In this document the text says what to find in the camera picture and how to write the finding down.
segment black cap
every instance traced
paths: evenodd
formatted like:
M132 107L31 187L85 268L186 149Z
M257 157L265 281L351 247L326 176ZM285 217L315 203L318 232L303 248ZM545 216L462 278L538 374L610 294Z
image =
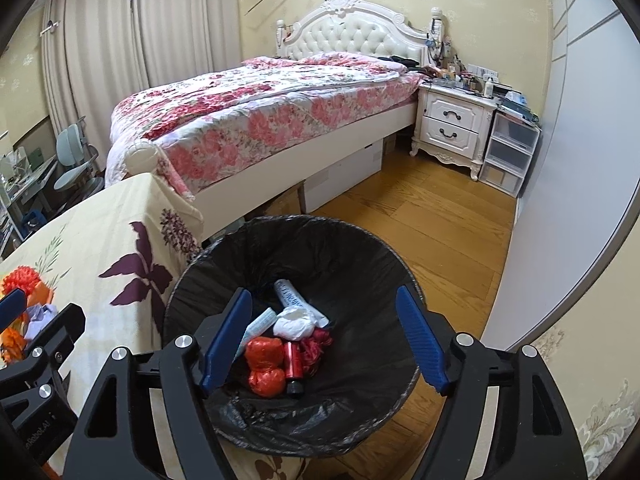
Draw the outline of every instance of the black cap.
M287 395L289 397L302 397L305 394L305 385L300 381L287 383Z

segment curtain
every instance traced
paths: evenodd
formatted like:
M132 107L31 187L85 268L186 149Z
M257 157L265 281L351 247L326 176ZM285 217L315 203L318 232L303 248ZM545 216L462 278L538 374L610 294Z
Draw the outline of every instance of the curtain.
M65 3L66 0L47 0L42 21L43 30L47 28L49 20L60 22L55 31L46 32L42 37L44 87L56 135L79 119L66 63Z
M214 71L205 0L138 0L137 7L152 87Z
M240 65L238 0L207 0L208 28L216 70Z
M111 147L111 112L148 88L140 66L131 0L66 0L65 47L69 80L84 132L103 168Z

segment black trash bag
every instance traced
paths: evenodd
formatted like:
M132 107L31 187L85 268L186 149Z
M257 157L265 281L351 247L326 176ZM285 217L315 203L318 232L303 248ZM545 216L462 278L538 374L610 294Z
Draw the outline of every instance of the black trash bag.
M347 453L405 402L418 368L396 315L398 287L413 275L384 242L356 226L312 216L262 217L203 251L178 281L164 321L163 345L193 334L223 311L236 288L254 298L254 319L282 310L278 279L331 321L334 339L299 400L256 396L244 357L205 400L218 435L273 456Z

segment drawer handle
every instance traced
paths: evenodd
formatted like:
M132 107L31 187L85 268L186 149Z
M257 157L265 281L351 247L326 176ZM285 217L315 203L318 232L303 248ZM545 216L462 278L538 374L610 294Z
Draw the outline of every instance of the drawer handle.
M448 112L443 112L442 113L445 117L447 117L449 114L454 114L456 116L457 120L462 120L462 117L460 117L457 113L455 113L453 110L449 110Z
M447 135L442 128L440 129L440 133L447 137L447 139L455 139L458 136L456 132L453 132L451 135Z

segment wooden floor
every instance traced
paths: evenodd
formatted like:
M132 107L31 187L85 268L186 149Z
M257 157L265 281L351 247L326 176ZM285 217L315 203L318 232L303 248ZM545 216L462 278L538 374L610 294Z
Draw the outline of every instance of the wooden floor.
M315 214L359 225L411 267L430 310L479 337L494 303L513 227L515 200L473 182L468 170L396 149L382 171ZM422 378L400 412L357 449L312 460L305 480L348 472L355 480L398 480L424 450L442 399Z

